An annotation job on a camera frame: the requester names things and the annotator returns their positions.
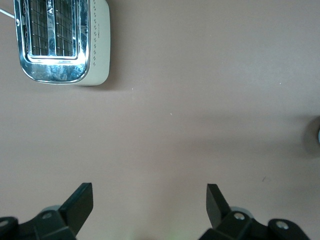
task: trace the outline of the toaster power cord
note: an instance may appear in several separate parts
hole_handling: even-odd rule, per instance
[[[15,19],[14,15],[12,15],[11,13],[3,10],[2,8],[0,8],[0,13],[3,13],[4,15],[7,15],[8,17]]]

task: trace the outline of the toaster slot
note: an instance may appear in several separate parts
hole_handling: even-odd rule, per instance
[[[29,0],[29,9],[31,53],[34,56],[47,56],[49,50],[46,1]]]
[[[54,1],[55,45],[57,56],[73,56],[72,0]]]
[[[22,2],[22,16],[26,16],[26,3],[25,1]]]

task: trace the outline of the beige floor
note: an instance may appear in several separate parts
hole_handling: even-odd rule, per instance
[[[197,240],[216,183],[320,239],[320,1],[108,3],[96,87],[28,79],[0,15],[0,216],[27,221],[92,182],[79,240]]]

